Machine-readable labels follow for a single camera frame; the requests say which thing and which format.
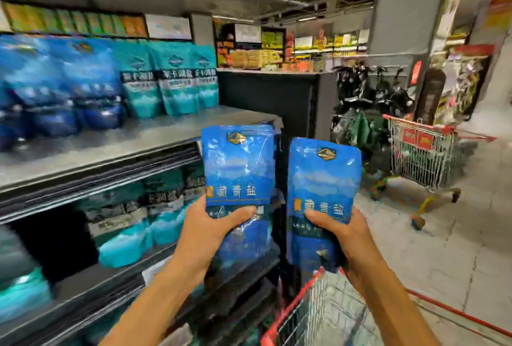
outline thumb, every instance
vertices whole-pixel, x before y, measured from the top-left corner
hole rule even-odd
[[[223,226],[225,230],[225,234],[231,229],[234,229],[236,226],[240,226],[246,220],[251,219],[256,214],[256,207],[254,206],[246,206],[241,207],[231,214],[226,215],[225,217],[219,219],[219,223]]]
[[[344,223],[334,220],[327,214],[316,210],[306,210],[304,214],[311,223],[329,230],[330,232],[334,233],[338,239],[346,236],[349,232],[350,227]]]

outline shelf top surface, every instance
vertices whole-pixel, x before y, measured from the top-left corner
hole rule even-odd
[[[84,131],[66,138],[39,137],[0,153],[0,192],[183,144],[201,137],[207,126],[254,125],[276,119],[274,114],[219,106],[182,117],[127,121],[121,129]]]

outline forearm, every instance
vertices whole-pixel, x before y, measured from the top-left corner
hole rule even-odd
[[[191,277],[174,257],[123,314],[100,346],[158,346],[185,299]]]
[[[386,346],[439,346],[439,341],[383,261],[364,277],[364,298]]]

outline person's right hand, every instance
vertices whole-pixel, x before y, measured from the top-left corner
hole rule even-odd
[[[355,289],[364,297],[364,278],[369,277],[375,267],[386,266],[364,215],[352,207],[350,222],[347,225],[314,210],[306,210],[306,218],[336,235],[349,264],[349,269],[345,273]]]

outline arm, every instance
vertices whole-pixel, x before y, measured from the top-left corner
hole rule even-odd
[[[386,346],[439,346],[429,325],[379,252],[365,217],[352,209],[348,225],[306,211],[317,226],[335,233],[349,263],[347,277],[365,299]]]
[[[99,346],[158,346],[176,313],[204,276],[224,236],[255,213],[243,207],[213,220],[202,196],[187,211],[174,255]]]

